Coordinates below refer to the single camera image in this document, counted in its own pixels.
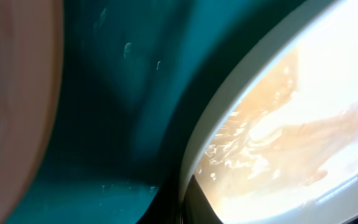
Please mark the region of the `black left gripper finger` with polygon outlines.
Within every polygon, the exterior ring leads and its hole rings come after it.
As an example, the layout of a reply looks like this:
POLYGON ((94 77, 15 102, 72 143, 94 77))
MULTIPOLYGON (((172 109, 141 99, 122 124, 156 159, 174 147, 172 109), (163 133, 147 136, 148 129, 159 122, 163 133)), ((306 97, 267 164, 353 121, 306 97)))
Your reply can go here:
POLYGON ((200 185, 192 176, 181 210, 183 224, 223 224, 215 214, 200 185))

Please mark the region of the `white plate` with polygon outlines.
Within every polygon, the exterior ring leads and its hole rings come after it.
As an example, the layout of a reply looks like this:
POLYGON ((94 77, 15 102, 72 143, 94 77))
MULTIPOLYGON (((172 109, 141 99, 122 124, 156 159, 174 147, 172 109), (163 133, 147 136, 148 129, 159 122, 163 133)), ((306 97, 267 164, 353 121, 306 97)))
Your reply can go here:
POLYGON ((358 0, 306 1, 233 68, 180 167, 222 223, 358 223, 358 0))

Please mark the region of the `blue plastic tray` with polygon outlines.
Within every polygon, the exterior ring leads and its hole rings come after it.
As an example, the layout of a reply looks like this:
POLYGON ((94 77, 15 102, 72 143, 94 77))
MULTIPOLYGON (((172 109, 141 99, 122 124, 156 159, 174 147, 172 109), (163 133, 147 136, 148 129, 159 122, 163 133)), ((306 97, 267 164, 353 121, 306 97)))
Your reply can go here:
POLYGON ((8 223, 177 223, 201 113, 299 0, 65 1, 57 117, 8 223))

